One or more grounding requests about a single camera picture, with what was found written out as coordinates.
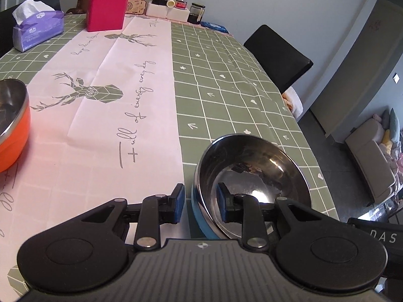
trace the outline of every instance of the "white tissue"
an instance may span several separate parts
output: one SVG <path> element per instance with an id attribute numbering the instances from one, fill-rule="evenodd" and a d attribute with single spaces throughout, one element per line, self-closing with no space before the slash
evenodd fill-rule
<path id="1" fill-rule="evenodd" d="M 21 3 L 20 6 L 14 10 L 13 16 L 17 21 L 17 24 L 21 25 L 25 19 L 41 11 L 54 11 L 54 9 L 47 4 L 44 4 L 42 1 L 27 0 Z"/>

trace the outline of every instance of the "metal screw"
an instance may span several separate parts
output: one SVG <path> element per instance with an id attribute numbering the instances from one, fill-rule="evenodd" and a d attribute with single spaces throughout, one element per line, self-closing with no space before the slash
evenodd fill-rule
<path id="1" fill-rule="evenodd" d="M 141 237 L 137 240 L 136 243 L 143 248 L 150 248 L 157 244 L 157 241 L 152 237 Z"/>
<path id="2" fill-rule="evenodd" d="M 248 239 L 247 244 L 253 248 L 262 248 L 266 246 L 267 242 L 265 239 L 260 237 L 252 237 Z"/>

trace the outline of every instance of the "dining table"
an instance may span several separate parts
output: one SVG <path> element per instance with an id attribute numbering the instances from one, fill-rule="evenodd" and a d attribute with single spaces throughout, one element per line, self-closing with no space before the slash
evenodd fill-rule
<path id="1" fill-rule="evenodd" d="M 27 145 L 0 174 L 0 301 L 27 291 L 16 266 L 25 240 L 114 198 L 141 203 L 184 183 L 181 226 L 161 234 L 203 237 L 190 203 L 195 168 L 226 134 L 277 145 L 303 173 L 312 208 L 338 219 L 297 121 L 236 38 L 146 16 L 126 15 L 115 31 L 85 23 L 66 15 L 61 35 L 0 59 L 0 80 L 23 81 L 31 107 Z"/>

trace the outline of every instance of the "red label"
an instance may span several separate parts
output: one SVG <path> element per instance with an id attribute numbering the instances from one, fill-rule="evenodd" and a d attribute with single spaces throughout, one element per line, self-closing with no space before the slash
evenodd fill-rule
<path id="1" fill-rule="evenodd" d="M 175 3 L 175 8 L 178 8 L 178 9 L 186 9 L 186 5 L 187 5 L 187 3 L 185 3 L 185 2 L 176 1 L 176 3 Z"/>

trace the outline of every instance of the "red box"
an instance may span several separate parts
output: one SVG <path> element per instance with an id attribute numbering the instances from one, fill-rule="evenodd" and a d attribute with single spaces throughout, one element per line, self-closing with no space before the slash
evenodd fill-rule
<path id="1" fill-rule="evenodd" d="M 122 29 L 126 6 L 127 0 L 89 0 L 87 31 Z"/>

